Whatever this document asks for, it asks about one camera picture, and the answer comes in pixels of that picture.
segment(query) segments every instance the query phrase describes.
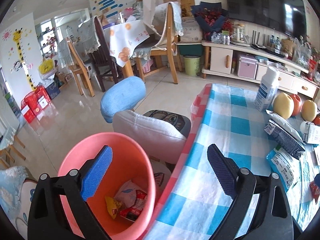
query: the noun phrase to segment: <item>green storage bin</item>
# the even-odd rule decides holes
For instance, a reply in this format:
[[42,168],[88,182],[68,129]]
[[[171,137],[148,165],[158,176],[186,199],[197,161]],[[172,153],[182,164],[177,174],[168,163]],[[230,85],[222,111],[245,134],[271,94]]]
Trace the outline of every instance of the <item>green storage bin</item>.
[[188,76],[196,76],[200,68],[200,57],[199,56],[184,56],[184,67]]
[[203,54],[203,46],[201,44],[192,45],[178,45],[180,55],[182,56],[198,56],[201,57]]

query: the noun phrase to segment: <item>wooden handle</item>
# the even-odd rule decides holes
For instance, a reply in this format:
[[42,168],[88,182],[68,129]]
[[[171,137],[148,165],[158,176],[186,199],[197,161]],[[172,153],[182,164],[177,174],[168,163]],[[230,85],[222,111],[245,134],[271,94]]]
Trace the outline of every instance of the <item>wooden handle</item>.
[[230,61],[230,56],[229,56],[229,55],[227,55],[226,68],[228,68],[228,67],[229,67],[229,61]]

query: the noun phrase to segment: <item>television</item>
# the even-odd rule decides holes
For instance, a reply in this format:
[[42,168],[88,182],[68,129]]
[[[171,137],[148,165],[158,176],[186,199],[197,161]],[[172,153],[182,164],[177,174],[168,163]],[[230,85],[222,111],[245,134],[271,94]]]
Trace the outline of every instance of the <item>television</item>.
[[247,21],[304,38],[306,14],[302,0],[227,0],[229,18]]

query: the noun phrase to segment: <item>blue and white tablecloth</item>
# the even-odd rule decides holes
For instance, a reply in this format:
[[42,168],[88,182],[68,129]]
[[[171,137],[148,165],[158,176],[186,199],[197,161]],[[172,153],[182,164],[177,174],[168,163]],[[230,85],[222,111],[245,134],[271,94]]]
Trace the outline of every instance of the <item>blue and white tablecloth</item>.
[[[266,155],[277,143],[264,131],[268,115],[253,105],[256,92],[212,84],[208,94],[185,164],[145,240],[208,240],[215,232],[232,199],[224,194],[207,160],[209,145],[216,144],[225,157],[253,174],[269,176],[271,172]],[[300,131],[302,121],[299,115],[288,122]],[[307,145],[306,149],[300,159],[299,182],[287,192],[292,216],[303,230],[319,208],[311,197],[309,183],[320,168],[315,164],[313,147]],[[253,196],[237,236],[247,232],[258,197]]]

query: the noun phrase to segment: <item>yellow apple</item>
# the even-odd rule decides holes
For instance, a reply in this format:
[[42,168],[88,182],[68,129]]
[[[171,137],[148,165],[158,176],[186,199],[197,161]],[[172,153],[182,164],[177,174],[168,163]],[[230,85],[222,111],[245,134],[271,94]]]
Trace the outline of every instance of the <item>yellow apple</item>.
[[286,93],[280,93],[273,102],[273,111],[284,119],[288,119],[294,110],[294,101]]
[[318,107],[315,102],[311,100],[306,100],[303,103],[302,109],[301,109],[301,115],[305,121],[312,122],[316,118],[317,113],[318,113]]

